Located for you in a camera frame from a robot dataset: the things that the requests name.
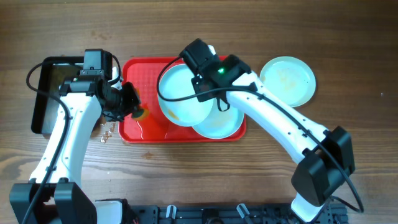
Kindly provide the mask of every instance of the wooden surface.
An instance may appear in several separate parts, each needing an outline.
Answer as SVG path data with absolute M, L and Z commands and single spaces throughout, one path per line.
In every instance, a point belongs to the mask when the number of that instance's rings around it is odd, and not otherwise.
M 48 138 L 33 134 L 29 69 L 45 57 L 103 48 L 131 57 L 174 56 L 197 37 L 259 73 L 298 57 L 318 90 L 298 110 L 353 138 L 351 176 L 366 213 L 351 223 L 398 222 L 398 3 L 395 1 L 50 1 L 0 3 L 0 223 L 15 223 L 14 183 L 26 182 Z M 32 83 L 37 84 L 39 72 Z M 83 164 L 90 199 L 133 205 L 290 202 L 296 165 L 253 120 L 239 141 L 133 145 L 92 134 Z M 337 193 L 353 202 L 346 185 Z

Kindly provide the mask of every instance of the red tray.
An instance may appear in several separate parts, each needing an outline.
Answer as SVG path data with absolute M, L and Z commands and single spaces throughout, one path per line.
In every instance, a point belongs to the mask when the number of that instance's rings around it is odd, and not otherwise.
M 208 139 L 191 127 L 181 127 L 169 121 L 160 110 L 156 92 L 156 78 L 173 57 L 132 58 L 123 66 L 123 84 L 131 82 L 139 93 L 141 106 L 149 111 L 142 121 L 127 116 L 119 123 L 119 134 L 129 143 L 212 142 L 236 141 L 246 132 L 246 117 L 241 127 L 230 137 Z

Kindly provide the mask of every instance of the tray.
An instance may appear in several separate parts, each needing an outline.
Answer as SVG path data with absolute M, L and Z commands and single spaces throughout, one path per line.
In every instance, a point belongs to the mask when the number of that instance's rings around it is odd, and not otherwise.
M 181 127 L 169 121 L 160 110 L 156 92 L 156 78 L 174 57 L 132 58 L 123 66 L 123 84 L 131 82 L 139 93 L 141 106 L 149 111 L 142 121 L 127 116 L 119 123 L 119 134 L 129 143 L 214 142 L 236 141 L 246 132 L 246 117 L 241 127 L 230 137 L 208 139 L 191 127 Z

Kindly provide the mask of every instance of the wooden table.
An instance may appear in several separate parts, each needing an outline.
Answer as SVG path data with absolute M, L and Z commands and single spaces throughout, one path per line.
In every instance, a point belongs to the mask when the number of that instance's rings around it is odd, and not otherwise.
M 395 1 L 52 1 L 0 3 L 0 222 L 15 223 L 14 183 L 26 182 L 48 138 L 33 134 L 29 69 L 48 56 L 103 48 L 131 57 L 177 55 L 197 37 L 256 72 L 290 55 L 314 71 L 318 91 L 298 108 L 353 138 L 351 176 L 366 212 L 351 223 L 398 222 L 398 3 Z M 39 71 L 32 83 L 37 84 Z M 96 129 L 83 164 L 90 199 L 132 205 L 290 202 L 296 168 L 253 120 L 239 141 L 128 144 L 112 124 Z M 346 185 L 337 194 L 354 203 Z

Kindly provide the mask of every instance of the white plate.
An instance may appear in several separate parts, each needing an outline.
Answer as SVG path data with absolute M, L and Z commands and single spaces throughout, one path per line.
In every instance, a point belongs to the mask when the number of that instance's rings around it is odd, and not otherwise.
M 162 95 L 169 99 L 181 98 L 195 94 L 191 79 L 193 73 L 185 64 L 176 65 L 164 73 L 159 83 Z M 183 127 L 190 127 L 201 123 L 211 111 L 214 100 L 200 103 L 192 98 L 178 102 L 168 102 L 159 96 L 160 108 L 171 122 Z
M 287 56 L 269 61 L 261 70 L 260 80 L 272 94 L 292 107 L 310 100 L 317 87 L 311 68 Z
M 220 101 L 222 110 L 227 108 L 226 103 Z M 234 134 L 242 125 L 244 113 L 230 107 L 228 111 L 221 112 L 217 107 L 217 100 L 214 100 L 213 108 L 207 118 L 193 129 L 203 137 L 210 139 L 223 139 Z

